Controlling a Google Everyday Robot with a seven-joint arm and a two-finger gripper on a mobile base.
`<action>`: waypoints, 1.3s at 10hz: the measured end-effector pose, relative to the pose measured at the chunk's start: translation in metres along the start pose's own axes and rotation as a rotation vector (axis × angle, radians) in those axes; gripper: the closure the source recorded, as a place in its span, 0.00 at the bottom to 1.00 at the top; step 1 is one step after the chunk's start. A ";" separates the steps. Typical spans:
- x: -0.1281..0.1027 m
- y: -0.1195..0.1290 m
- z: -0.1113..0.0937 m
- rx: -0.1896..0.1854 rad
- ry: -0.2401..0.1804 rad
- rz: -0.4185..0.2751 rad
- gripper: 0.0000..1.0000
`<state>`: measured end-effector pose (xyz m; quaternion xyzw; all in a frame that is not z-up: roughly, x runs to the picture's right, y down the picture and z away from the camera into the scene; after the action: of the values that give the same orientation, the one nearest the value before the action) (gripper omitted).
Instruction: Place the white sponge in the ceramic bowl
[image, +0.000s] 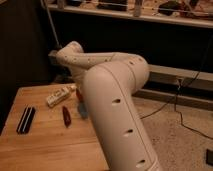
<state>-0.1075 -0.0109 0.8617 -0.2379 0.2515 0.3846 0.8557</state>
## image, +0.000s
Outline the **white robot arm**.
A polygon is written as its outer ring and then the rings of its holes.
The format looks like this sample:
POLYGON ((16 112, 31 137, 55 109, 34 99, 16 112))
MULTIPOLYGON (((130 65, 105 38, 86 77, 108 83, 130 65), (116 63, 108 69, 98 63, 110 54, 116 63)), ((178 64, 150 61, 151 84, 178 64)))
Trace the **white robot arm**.
POLYGON ((72 41, 56 53, 80 89, 110 171, 163 171, 132 95, 149 78, 136 54, 86 53, 72 41))

